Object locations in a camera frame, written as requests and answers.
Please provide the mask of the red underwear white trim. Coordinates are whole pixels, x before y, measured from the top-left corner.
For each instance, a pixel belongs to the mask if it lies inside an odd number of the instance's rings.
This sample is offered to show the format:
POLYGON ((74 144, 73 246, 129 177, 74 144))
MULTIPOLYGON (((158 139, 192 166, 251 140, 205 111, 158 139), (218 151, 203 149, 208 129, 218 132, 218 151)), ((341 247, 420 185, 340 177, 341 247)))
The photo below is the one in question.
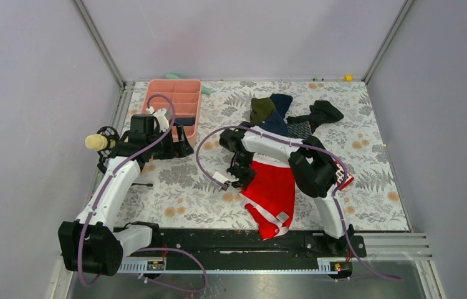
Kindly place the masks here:
POLYGON ((291 168, 282 163, 255 157, 256 176, 239 195, 243 206, 258 225, 262 240, 286 234, 291 226, 296 184, 291 168))

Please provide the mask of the pink divided organizer tray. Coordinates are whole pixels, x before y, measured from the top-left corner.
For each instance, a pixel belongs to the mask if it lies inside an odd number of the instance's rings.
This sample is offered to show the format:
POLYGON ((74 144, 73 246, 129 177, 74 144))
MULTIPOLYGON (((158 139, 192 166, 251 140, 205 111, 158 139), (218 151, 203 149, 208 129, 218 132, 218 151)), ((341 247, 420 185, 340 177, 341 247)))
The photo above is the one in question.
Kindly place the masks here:
POLYGON ((200 80, 195 79, 155 79, 149 82, 145 94, 142 114, 148 114, 148 99, 152 95, 160 94, 169 98, 175 106, 177 118, 194 118, 195 124, 184 125, 185 135, 191 146, 197 142, 198 123, 201 107, 200 80))

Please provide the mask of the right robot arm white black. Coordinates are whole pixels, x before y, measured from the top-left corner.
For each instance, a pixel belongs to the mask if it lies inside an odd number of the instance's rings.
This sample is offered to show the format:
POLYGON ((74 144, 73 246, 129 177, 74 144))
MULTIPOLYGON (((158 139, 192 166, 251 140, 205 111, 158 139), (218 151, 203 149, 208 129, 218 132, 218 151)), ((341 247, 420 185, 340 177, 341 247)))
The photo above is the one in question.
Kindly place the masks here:
POLYGON ((287 232, 294 209, 295 191, 314 200, 322 220, 324 243, 330 254, 359 258, 352 245, 353 225, 344 216, 336 198, 344 186, 338 171, 348 176, 345 164, 328 152, 320 140, 285 138, 259 126, 227 127, 219 137, 220 145, 233 154, 226 178, 213 178, 227 189, 239 188, 249 210, 262 220, 263 239, 287 232))

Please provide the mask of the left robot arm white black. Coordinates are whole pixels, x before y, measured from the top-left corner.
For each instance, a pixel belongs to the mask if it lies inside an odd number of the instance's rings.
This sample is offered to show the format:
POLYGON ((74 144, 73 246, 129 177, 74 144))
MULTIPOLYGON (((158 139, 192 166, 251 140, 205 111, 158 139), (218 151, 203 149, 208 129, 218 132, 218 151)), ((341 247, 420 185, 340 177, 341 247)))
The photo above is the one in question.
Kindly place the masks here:
POLYGON ((134 115, 130 129, 118 134, 105 126, 87 141, 101 139, 91 148, 99 154, 103 178, 85 209, 76 220, 61 223, 58 238, 65 268, 96 275, 115 275, 123 258, 141 250, 148 256, 162 248, 156 224, 138 222, 116 232, 119 209, 136 178, 149 160, 184 158, 194 150, 184 126, 175 121, 171 128, 168 110, 152 115, 134 115))

